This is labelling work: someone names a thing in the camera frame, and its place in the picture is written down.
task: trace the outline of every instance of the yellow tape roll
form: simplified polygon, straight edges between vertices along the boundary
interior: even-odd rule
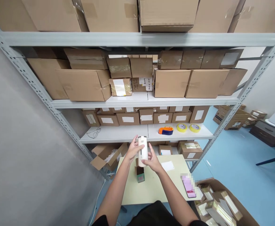
[[[190,124],[190,131],[199,132],[200,129],[201,129],[200,126],[198,126],[197,124]]]

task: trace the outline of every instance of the white cylindrical bottle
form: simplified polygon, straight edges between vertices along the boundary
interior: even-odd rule
[[[144,145],[144,148],[138,152],[138,166],[145,167],[147,165],[143,164],[142,159],[148,160],[148,146],[147,146],[147,137],[141,136],[138,137],[138,146]]]

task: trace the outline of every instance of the person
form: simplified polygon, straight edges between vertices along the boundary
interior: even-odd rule
[[[98,209],[93,226],[98,225],[116,225],[119,211],[122,205],[125,185],[129,174],[129,168],[136,154],[144,145],[138,146],[136,142],[137,135],[133,138],[128,151],[112,181],[108,191]],[[190,226],[207,226],[206,223],[198,220],[187,201],[180,194],[173,184],[172,180],[165,172],[158,161],[158,158],[149,143],[151,152],[148,153],[148,160],[142,160],[148,165],[159,177],[163,190],[166,194],[172,214],[165,208],[160,201],[156,201],[143,208],[135,217],[132,218],[128,226],[135,225],[190,225]]]

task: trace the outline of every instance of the gray wall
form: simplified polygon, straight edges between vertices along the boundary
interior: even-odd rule
[[[103,181],[0,51],[0,226],[86,225]]]

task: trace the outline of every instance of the table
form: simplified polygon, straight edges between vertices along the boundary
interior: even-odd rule
[[[201,199],[200,196],[197,195],[198,190],[195,186],[194,189],[196,193],[196,198],[188,198],[187,192],[183,186],[180,174],[189,174],[192,179],[191,173],[188,169],[188,166],[184,160],[183,155],[159,155],[157,156],[157,158],[161,163],[172,161],[175,169],[167,171],[167,174],[169,175],[169,177],[171,178],[171,180],[173,181],[173,183],[175,184],[175,186],[177,187],[177,189],[182,194],[185,200],[194,201]],[[120,158],[118,169],[123,159],[124,157]],[[122,205],[154,203],[157,200],[160,200],[161,202],[168,202],[157,174],[153,170],[151,170],[149,166],[146,166],[144,168],[145,181],[138,183],[135,175],[135,166],[136,164],[134,160],[130,166]]]

